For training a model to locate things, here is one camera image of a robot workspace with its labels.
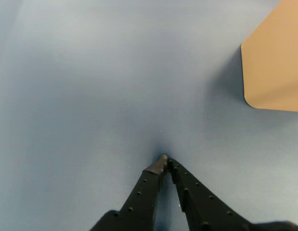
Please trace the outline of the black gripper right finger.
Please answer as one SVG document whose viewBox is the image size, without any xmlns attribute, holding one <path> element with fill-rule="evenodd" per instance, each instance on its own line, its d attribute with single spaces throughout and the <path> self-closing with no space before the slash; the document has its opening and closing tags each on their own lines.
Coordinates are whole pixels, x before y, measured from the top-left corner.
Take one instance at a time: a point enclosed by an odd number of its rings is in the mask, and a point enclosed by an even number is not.
<svg viewBox="0 0 298 231">
<path fill-rule="evenodd" d="M 168 160 L 182 212 L 191 231 L 253 231 L 254 225 L 234 212 L 176 160 Z"/>
</svg>

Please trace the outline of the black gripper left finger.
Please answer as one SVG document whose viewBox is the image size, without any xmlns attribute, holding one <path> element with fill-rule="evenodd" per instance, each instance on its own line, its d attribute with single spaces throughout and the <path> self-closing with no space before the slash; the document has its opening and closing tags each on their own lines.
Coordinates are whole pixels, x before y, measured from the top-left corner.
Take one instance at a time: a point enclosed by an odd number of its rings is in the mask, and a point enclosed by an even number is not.
<svg viewBox="0 0 298 231">
<path fill-rule="evenodd" d="M 155 225 L 156 203 L 168 157 L 163 154 L 142 171 L 132 192 L 119 211 L 110 210 L 93 226 L 93 231 L 152 231 Z"/>
</svg>

